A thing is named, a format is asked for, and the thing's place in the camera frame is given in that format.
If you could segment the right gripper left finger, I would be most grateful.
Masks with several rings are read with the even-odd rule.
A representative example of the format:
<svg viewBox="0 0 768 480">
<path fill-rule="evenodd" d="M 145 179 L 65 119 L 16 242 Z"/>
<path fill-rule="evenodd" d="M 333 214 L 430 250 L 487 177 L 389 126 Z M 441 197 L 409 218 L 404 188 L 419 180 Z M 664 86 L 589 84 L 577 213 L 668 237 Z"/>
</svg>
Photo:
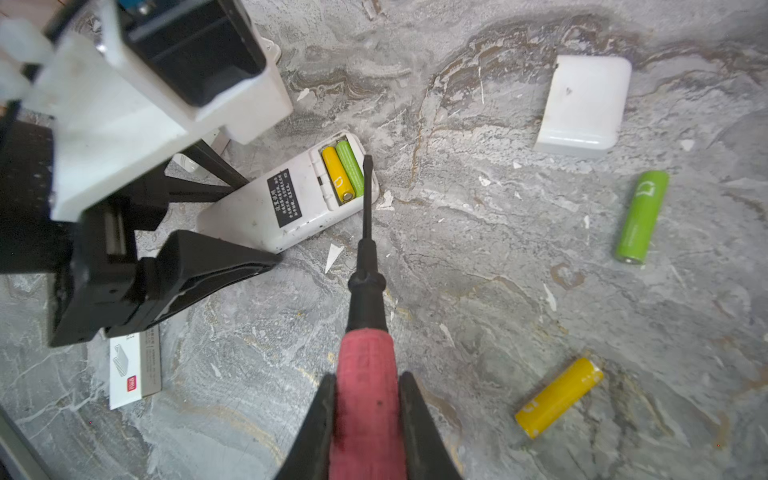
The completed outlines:
<svg viewBox="0 0 768 480">
<path fill-rule="evenodd" d="M 275 480 L 328 480 L 335 419 L 336 376 L 323 376 Z"/>
</svg>

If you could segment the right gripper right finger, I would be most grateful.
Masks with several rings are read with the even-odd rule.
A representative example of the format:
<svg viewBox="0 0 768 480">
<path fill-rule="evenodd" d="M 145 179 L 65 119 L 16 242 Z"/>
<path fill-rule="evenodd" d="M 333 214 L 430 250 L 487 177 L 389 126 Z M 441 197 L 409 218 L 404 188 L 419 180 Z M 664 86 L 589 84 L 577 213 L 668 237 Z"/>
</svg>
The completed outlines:
<svg viewBox="0 0 768 480">
<path fill-rule="evenodd" d="M 398 380 L 407 478 L 461 480 L 411 372 Z"/>
</svg>

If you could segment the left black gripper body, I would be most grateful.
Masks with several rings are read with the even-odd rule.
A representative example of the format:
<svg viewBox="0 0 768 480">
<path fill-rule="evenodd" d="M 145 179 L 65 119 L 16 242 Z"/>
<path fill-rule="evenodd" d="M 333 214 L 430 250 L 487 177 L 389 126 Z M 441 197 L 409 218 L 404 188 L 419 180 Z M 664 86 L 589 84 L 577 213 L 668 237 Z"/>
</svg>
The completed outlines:
<svg viewBox="0 0 768 480">
<path fill-rule="evenodd" d="M 155 261 L 140 257 L 144 223 L 118 196 L 74 222 L 50 217 L 53 134 L 18 122 L 1 149 L 1 271 L 48 277 L 47 343 L 63 347 L 138 333 L 162 320 Z"/>
</svg>

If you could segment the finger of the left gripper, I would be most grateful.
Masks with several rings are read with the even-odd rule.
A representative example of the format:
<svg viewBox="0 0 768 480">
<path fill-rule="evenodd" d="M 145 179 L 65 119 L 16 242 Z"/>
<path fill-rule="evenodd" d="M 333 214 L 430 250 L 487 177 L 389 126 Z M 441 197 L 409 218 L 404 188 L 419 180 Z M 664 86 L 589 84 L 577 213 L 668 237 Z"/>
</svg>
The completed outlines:
<svg viewBox="0 0 768 480">
<path fill-rule="evenodd" d="M 173 232 L 154 258 L 143 258 L 127 292 L 130 313 L 105 329 L 109 338 L 145 331 L 217 291 L 266 273 L 278 254 L 200 233 Z"/>
<path fill-rule="evenodd" d="M 168 158 L 128 185 L 128 199 L 142 204 L 213 203 L 249 183 L 203 140 L 180 154 L 193 163 L 193 172 L 176 165 L 169 175 L 172 158 Z"/>
</svg>

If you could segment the red handled screwdriver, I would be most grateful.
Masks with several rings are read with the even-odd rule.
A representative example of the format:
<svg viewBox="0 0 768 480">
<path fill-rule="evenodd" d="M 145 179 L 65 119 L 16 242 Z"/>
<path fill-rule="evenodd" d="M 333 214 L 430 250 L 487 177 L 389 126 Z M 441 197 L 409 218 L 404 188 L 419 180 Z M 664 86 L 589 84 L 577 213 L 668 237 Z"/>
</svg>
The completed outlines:
<svg viewBox="0 0 768 480">
<path fill-rule="evenodd" d="M 372 238 L 373 159 L 364 157 L 363 231 L 348 281 L 348 322 L 336 372 L 331 479 L 404 479 L 406 460 L 394 342 Z"/>
</svg>

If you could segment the yellow AAA battery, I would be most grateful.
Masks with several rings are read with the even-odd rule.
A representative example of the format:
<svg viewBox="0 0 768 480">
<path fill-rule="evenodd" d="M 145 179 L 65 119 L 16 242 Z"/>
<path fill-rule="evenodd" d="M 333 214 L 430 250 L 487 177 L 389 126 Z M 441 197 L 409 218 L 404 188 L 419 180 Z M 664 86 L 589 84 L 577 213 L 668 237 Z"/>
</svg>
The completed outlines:
<svg viewBox="0 0 768 480">
<path fill-rule="evenodd" d="M 603 378 L 595 363 L 579 358 L 525 403 L 514 418 L 528 438 L 536 439 Z"/>
</svg>

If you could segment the red white remote control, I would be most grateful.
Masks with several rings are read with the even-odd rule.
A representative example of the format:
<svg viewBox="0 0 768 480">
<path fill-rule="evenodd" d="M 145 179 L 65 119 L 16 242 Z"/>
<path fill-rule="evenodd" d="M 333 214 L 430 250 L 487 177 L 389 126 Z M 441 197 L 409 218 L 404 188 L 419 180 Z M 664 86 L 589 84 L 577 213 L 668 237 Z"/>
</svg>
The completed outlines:
<svg viewBox="0 0 768 480">
<path fill-rule="evenodd" d="M 321 151 L 348 140 L 363 172 L 360 139 L 343 130 L 203 210 L 199 232 L 269 253 L 281 253 L 360 212 L 364 195 L 340 204 Z"/>
</svg>

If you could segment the green AAA battery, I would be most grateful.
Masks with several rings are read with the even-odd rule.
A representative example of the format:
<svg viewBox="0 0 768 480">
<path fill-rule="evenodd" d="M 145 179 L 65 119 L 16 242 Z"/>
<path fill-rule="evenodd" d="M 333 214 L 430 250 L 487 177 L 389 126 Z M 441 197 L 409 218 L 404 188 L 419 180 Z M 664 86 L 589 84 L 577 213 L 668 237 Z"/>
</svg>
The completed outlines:
<svg viewBox="0 0 768 480">
<path fill-rule="evenodd" d="M 639 176 L 616 248 L 620 262 L 645 263 L 668 183 L 669 175 L 664 171 L 647 171 Z"/>
</svg>

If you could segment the white remote battery cover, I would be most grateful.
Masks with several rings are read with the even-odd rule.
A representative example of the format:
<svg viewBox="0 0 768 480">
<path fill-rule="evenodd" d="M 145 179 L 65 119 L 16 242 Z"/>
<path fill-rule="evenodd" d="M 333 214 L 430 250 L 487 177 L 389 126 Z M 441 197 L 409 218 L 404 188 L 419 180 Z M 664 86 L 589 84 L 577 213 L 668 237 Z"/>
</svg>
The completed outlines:
<svg viewBox="0 0 768 480">
<path fill-rule="evenodd" d="M 612 56 L 559 55 L 534 149 L 599 158 L 618 142 L 632 64 Z"/>
</svg>

